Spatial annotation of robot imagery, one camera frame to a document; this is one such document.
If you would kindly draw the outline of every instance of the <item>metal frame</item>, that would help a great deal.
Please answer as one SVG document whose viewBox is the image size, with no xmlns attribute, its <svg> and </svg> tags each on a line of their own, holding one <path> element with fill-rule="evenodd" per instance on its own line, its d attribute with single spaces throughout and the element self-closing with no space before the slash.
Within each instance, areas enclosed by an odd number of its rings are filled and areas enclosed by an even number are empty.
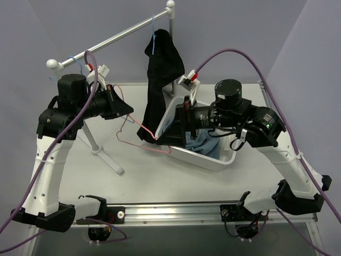
<svg viewBox="0 0 341 256">
<path fill-rule="evenodd" d="M 220 205 L 236 204 L 235 202 L 193 202 L 174 204 L 110 204 L 108 207 L 125 207 L 125 222 L 117 225 L 121 227 L 142 227 L 142 226 L 193 226 L 193 225 L 222 225 Z M 290 215 L 292 222 L 315 222 L 315 214 Z M 269 214 L 269 223 L 286 223 L 285 219 L 276 211 Z M 105 227 L 105 225 L 78 225 L 73 224 L 72 228 Z"/>
<path fill-rule="evenodd" d="M 307 222 L 306 223 L 307 228 L 308 228 L 308 232 L 309 232 L 309 236 L 310 239 L 312 241 L 312 243 L 317 246 L 319 249 L 321 249 L 322 251 L 326 251 L 326 249 L 323 246 L 323 242 L 319 233 L 319 229 L 318 229 L 318 225 L 316 222 Z M 315 251 L 316 256 L 319 256 L 320 253 L 318 251 Z"/>
<path fill-rule="evenodd" d="M 259 86 L 260 86 L 260 88 L 261 88 L 261 90 L 262 90 L 262 94 L 263 94 L 263 96 L 264 96 L 264 100 L 265 100 L 266 106 L 267 106 L 268 108 L 272 108 L 272 107 L 271 107 L 271 104 L 270 104 L 271 99 L 270 99 L 270 97 L 269 97 L 269 95 L 268 95 L 268 93 L 267 93 L 267 91 L 266 91 L 266 89 L 265 89 L 265 86 L 264 86 L 263 82 L 262 82 L 262 81 L 258 81 L 258 84 L 259 84 Z"/>
</svg>

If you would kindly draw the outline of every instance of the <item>black cloth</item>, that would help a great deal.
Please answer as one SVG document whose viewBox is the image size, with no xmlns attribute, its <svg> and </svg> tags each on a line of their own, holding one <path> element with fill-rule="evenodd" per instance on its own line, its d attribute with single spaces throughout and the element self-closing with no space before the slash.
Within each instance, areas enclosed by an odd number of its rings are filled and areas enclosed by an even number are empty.
<svg viewBox="0 0 341 256">
<path fill-rule="evenodd" d="M 155 35 L 154 55 L 152 55 L 153 38 L 144 50 L 144 53 L 149 57 L 147 70 L 148 103 L 142 122 L 143 126 L 153 134 L 155 134 L 166 111 L 162 88 L 185 73 L 182 59 L 168 31 L 158 29 L 155 31 Z M 155 143 L 152 136 L 143 128 L 138 130 L 137 135 L 141 140 Z"/>
</svg>

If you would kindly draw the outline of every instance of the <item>red wire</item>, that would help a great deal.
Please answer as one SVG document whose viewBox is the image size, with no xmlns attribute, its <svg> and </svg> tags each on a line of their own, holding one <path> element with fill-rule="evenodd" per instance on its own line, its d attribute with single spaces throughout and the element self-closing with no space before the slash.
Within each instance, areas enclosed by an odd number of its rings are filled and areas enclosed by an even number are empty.
<svg viewBox="0 0 341 256">
<path fill-rule="evenodd" d="M 123 95 L 123 91 L 122 91 L 121 86 L 115 84 L 113 87 L 115 87 L 115 86 L 117 86 L 117 87 L 119 88 L 119 90 L 121 91 L 122 100 L 124 101 L 124 95 Z M 148 150 L 152 150 L 152 151 L 156 151 L 156 152 L 165 153 L 165 154 L 170 154 L 170 153 L 171 153 L 171 147 L 170 147 L 170 146 L 168 146 L 169 151 L 164 151 L 164 150 L 159 150 L 159 149 L 154 149 L 154 148 L 139 146 L 139 145 L 133 144 L 133 143 L 131 143 L 131 142 L 127 142 L 127 141 L 121 140 L 121 139 L 119 138 L 118 134 L 122 132 L 122 128 L 123 128 L 123 126 L 125 125 L 125 123 L 126 123 L 128 117 L 130 117 L 130 118 L 131 118 L 136 124 L 138 124 L 140 127 L 142 127 L 143 129 L 145 129 L 145 130 L 152 136 L 153 139 L 155 139 L 155 140 L 158 139 L 158 137 L 155 137 L 155 135 L 154 135 L 150 130 L 148 130 L 146 127 L 144 127 L 139 121 L 135 120 L 131 115 L 127 115 L 126 118 L 124 119 L 124 122 L 123 122 L 121 128 L 120 128 L 119 131 L 117 131 L 117 133 L 116 133 L 116 138 L 117 138 L 120 142 L 129 144 L 129 145 L 132 145 L 132 146 L 136 146 L 136 147 L 139 147 L 139 148 L 145 148 L 145 149 L 148 149 Z"/>
<path fill-rule="evenodd" d="M 115 216 L 112 213 L 110 213 L 109 215 L 112 216 L 112 219 L 110 220 L 109 224 L 113 224 L 113 222 L 115 221 Z"/>
</svg>

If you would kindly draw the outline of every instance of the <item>white ball finial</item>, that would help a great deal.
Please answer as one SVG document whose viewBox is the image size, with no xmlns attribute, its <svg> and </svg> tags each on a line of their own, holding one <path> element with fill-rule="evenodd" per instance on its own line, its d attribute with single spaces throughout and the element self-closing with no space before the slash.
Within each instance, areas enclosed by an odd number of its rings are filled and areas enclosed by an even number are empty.
<svg viewBox="0 0 341 256">
<path fill-rule="evenodd" d="M 53 68 L 56 68 L 56 67 L 58 67 L 58 61 L 56 61 L 56 60 L 48 60 L 47 62 L 46 62 L 46 66 L 48 67 L 48 68 L 51 68 L 51 69 L 53 69 Z"/>
<path fill-rule="evenodd" d="M 174 7 L 175 6 L 175 2 L 173 0 L 168 0 L 167 1 L 167 7 Z"/>
</svg>

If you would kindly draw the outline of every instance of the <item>table surface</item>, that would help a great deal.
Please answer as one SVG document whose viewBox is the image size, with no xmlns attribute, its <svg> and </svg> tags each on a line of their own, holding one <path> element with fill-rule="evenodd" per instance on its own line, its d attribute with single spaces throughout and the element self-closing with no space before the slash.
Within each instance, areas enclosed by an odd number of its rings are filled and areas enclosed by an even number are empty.
<svg viewBox="0 0 341 256">
<path fill-rule="evenodd" d="M 132 116 L 143 120 L 147 104 L 146 85 L 124 85 L 126 102 L 134 108 Z M 179 95 L 186 91 L 177 87 Z M 265 106 L 259 84 L 245 84 L 243 98 L 254 105 Z M 197 99 L 214 101 L 214 85 L 201 85 Z M 79 138 L 75 141 L 65 165 L 60 186 L 60 202 L 72 202 L 79 195 L 96 195 L 108 203 L 170 203 L 202 201 L 235 201 L 248 190 L 254 191 L 271 186 L 283 177 L 269 160 L 245 145 L 226 170 L 215 173 L 181 160 L 133 147 L 119 142 L 116 132 L 122 118 L 105 121 L 101 117 L 87 120 L 96 141 L 123 169 L 118 175 Z M 127 122 L 120 138 L 142 145 L 136 135 L 139 126 Z"/>
</svg>

